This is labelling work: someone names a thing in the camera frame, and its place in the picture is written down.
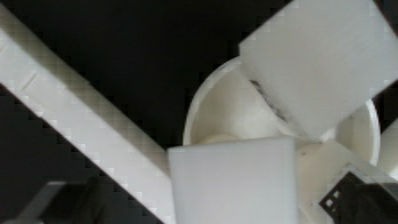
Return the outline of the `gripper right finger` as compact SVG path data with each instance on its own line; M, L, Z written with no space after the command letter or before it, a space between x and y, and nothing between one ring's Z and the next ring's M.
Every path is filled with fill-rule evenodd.
M380 185L341 187L337 224L398 224L398 200Z

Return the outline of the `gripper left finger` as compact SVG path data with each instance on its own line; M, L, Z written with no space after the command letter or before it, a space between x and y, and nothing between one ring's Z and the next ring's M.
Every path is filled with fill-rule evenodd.
M7 224L104 224L99 179L49 181Z

